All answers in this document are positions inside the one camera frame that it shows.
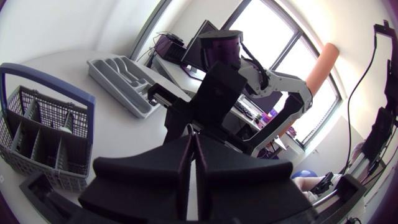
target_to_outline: desk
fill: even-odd
[[[168,62],[162,59],[159,55],[156,55],[152,61],[155,69],[165,78],[173,82],[182,91],[184,91],[188,96],[195,96],[196,92],[201,85],[201,81],[195,78],[191,78],[185,73],[179,65],[172,62]],[[240,120],[244,121],[246,124],[250,125],[256,131],[259,131],[259,126],[254,122],[254,120],[248,119],[244,114],[242,114],[235,107],[231,108],[231,113],[237,116]]]
[[[159,108],[147,119],[137,119],[88,75],[88,65],[86,64],[88,59],[113,56],[103,52],[72,50],[46,55],[23,63],[23,65],[71,83],[96,97],[94,143],[90,173],[87,178],[88,184],[95,178],[92,162],[97,157],[126,157],[146,152],[162,145],[167,132],[164,127],[165,108]],[[158,73],[143,65],[138,66],[145,70],[155,82],[160,83],[182,99],[190,100],[189,96],[180,88]],[[63,100],[61,96],[55,96],[56,94],[50,89],[12,75],[6,77],[7,95],[11,94],[18,85],[35,88],[45,95]],[[0,190],[16,218],[21,223],[45,223],[19,189],[19,185],[25,180],[25,177],[14,172],[2,159],[0,159],[0,174],[4,177],[4,182],[0,184]],[[195,180],[195,169],[191,175],[192,180]],[[196,182],[192,182],[191,189],[196,189]],[[57,190],[57,192],[80,205],[77,200],[78,194],[63,190]],[[196,192],[191,190],[190,197],[196,198],[194,194]],[[191,219],[195,218],[195,215],[192,215],[195,213],[195,206],[188,206],[188,217]]]

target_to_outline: blue ball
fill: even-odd
[[[293,174],[292,179],[296,177],[318,177],[318,175],[312,170],[301,170]]]

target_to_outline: blue basket handle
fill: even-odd
[[[95,97],[86,93],[85,91],[65,82],[59,78],[55,78],[47,73],[29,68],[23,65],[14,63],[3,63],[0,65],[0,100],[1,109],[6,114],[7,108],[7,94],[6,94],[6,74],[17,75],[19,77],[27,78],[44,86],[47,86],[71,99],[76,100],[87,106],[87,140],[90,144],[93,143],[94,135],[94,107]]]

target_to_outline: keyboard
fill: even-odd
[[[254,119],[254,115],[246,108],[246,106],[244,106],[240,102],[238,102],[238,101],[235,102],[234,106],[236,109],[238,109],[238,111],[240,111],[242,114],[244,114],[247,118],[249,118],[251,120]]]

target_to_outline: person's leg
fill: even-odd
[[[296,177],[293,182],[296,184],[298,189],[302,192],[309,191],[316,186],[325,176],[322,177]]]
[[[304,197],[307,198],[311,203],[316,201],[318,199],[318,197],[314,194],[312,194],[311,192],[309,192],[309,190],[311,190],[315,185],[317,185],[319,183],[319,181],[321,181],[323,177],[296,177],[293,179],[293,182],[296,184],[296,186],[298,187],[298,189],[300,189],[303,194]]]

